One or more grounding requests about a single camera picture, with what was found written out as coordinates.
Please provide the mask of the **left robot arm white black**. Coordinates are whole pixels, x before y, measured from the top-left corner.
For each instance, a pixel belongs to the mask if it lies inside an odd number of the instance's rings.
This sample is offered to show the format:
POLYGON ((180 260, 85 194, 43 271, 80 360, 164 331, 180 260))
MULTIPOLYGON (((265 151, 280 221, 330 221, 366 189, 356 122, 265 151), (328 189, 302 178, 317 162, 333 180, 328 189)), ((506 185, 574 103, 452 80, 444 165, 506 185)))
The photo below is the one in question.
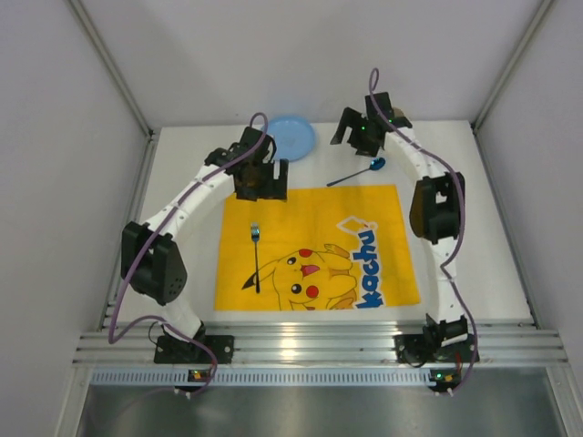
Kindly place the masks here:
POLYGON ((204 323, 183 292, 188 269, 180 248, 201 221, 231 194, 243 200, 287 198, 289 163, 274 158, 277 146, 266 128, 244 128, 240 140, 217 148, 196 176, 153 217, 129 222, 122 231, 120 276, 115 311, 128 289, 159 306, 152 320, 178 340, 193 342, 204 323))

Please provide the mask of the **blue metallic spoon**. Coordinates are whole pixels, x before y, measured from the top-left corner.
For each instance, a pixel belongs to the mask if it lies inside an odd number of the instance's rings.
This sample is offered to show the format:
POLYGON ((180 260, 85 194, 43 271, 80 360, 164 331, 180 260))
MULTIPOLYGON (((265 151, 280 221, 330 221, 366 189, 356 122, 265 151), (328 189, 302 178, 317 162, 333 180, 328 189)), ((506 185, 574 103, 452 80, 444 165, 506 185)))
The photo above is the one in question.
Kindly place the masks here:
POLYGON ((363 174, 363 173, 365 173, 365 172, 369 172, 369 171, 378 171, 378 170, 382 169, 382 168, 385 166, 385 164, 386 164, 386 159, 385 159, 385 158, 381 158, 381 157, 374 158, 374 159, 371 161, 371 163, 369 164, 369 166, 368 166, 367 168, 365 168, 365 169, 362 169, 362 170, 359 170, 359 171, 357 171, 357 172, 355 172, 355 173, 352 173, 352 174, 350 174, 350 175, 347 175, 347 176, 345 176, 345 177, 342 177, 342 178, 336 179, 336 180, 334 180, 334 181, 328 182, 328 183, 326 184, 326 186, 327 186, 328 188, 329 188, 329 187, 333 187, 333 186, 335 186, 335 185, 338 185, 338 184, 340 184, 340 183, 344 182, 345 180, 348 180, 348 179, 350 179, 350 178, 355 178, 356 176, 359 176, 359 175, 361 175, 361 174, 363 174))

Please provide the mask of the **yellow Pikachu placemat cloth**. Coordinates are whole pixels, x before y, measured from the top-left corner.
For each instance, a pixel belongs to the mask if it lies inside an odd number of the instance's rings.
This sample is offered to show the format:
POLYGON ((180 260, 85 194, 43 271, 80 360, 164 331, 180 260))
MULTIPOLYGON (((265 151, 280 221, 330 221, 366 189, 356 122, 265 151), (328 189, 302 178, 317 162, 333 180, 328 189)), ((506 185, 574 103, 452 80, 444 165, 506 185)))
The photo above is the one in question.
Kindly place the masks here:
POLYGON ((215 310, 374 310, 420 301, 396 186, 301 188, 284 201, 226 200, 215 310), (261 232, 259 294, 253 222, 261 232))

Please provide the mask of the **blue metallic fork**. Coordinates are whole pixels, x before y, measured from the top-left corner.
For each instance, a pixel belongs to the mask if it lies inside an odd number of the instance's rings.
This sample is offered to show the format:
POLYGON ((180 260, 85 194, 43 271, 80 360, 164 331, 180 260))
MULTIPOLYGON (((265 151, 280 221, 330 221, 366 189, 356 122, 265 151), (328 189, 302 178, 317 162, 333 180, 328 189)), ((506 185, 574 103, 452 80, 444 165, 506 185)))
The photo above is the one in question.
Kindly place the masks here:
POLYGON ((255 289, 256 293, 261 292, 261 281, 260 281, 260 266, 259 266, 259 241, 261 238, 260 227, 258 223, 253 222, 251 224, 251 241, 254 245, 254 261, 255 261, 255 289))

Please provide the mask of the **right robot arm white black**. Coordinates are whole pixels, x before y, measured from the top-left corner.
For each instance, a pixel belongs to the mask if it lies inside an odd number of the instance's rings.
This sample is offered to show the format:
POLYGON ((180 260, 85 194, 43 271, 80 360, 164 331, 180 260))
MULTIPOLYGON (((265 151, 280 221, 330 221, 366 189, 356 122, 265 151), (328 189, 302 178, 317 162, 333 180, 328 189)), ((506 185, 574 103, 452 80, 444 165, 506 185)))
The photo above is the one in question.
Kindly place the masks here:
POLYGON ((463 175, 418 143, 412 123, 397 113, 386 92, 367 95, 363 113, 346 107, 330 143, 347 143, 371 158, 386 151, 412 179, 409 223, 424 244, 437 297, 436 310, 426 315, 424 342, 437 350, 466 340, 468 323, 455 284, 455 258, 465 232, 463 175))

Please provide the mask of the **light blue plate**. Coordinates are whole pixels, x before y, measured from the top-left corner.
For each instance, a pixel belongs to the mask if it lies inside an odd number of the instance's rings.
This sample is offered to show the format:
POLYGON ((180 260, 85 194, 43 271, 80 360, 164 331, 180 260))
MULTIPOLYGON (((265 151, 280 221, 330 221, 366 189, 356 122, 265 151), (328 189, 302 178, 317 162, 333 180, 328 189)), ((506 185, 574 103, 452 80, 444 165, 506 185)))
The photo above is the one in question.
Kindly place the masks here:
POLYGON ((268 135, 276 145, 275 158, 298 161, 309 155, 316 145, 316 133, 303 117, 281 116, 268 125, 268 135))

